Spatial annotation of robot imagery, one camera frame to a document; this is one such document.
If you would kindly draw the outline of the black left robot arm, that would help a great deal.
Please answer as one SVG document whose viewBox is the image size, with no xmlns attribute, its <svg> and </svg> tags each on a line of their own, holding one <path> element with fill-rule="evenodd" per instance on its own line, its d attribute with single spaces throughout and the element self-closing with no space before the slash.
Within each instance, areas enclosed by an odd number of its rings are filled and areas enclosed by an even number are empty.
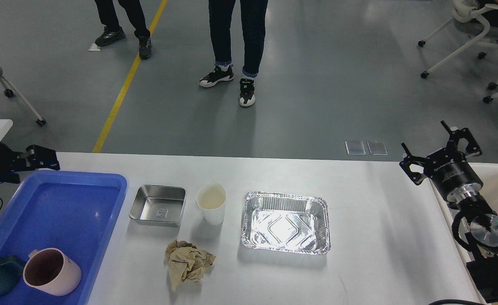
<svg viewBox="0 0 498 305">
<path fill-rule="evenodd" d="M 18 172 L 37 169 L 60 170 L 56 151 L 32 144 L 25 151 L 13 151 L 0 142 L 0 183 L 19 184 Z"/>
</svg>

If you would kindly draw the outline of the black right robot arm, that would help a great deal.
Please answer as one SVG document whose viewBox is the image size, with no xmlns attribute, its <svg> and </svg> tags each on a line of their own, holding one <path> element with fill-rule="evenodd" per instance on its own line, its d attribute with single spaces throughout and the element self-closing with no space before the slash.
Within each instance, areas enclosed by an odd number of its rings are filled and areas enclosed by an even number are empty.
<svg viewBox="0 0 498 305">
<path fill-rule="evenodd" d="M 482 152 L 468 128 L 452 129 L 444 121 L 441 125 L 449 135 L 445 147 L 423 158 L 402 143 L 399 165 L 415 185 L 429 178 L 447 207 L 456 210 L 452 237 L 474 257 L 466 263 L 467 271 L 483 299 L 498 302 L 498 213 L 481 194 L 483 181 L 467 161 Z"/>
</svg>

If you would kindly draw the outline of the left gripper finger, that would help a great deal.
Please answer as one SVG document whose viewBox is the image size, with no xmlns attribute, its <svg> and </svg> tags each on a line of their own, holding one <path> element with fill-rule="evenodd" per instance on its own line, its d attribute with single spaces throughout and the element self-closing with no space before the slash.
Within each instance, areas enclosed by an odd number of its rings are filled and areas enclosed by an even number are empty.
<svg viewBox="0 0 498 305">
<path fill-rule="evenodd" d="M 30 145 L 26 147 L 25 152 L 17 156 L 16 169 L 18 171 L 60 170 L 60 163 L 55 150 L 39 145 Z"/>
</svg>

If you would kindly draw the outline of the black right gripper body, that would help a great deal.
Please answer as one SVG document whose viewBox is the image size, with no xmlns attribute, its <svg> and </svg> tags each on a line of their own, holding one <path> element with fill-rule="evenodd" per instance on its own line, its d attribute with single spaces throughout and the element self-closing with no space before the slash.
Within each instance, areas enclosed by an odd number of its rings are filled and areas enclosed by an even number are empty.
<svg viewBox="0 0 498 305">
<path fill-rule="evenodd" d="M 468 164 L 462 151 L 440 149 L 427 158 L 430 160 L 427 176 L 445 201 L 459 202 L 454 193 L 464 186 L 475 193 L 482 189 L 483 181 Z"/>
</svg>

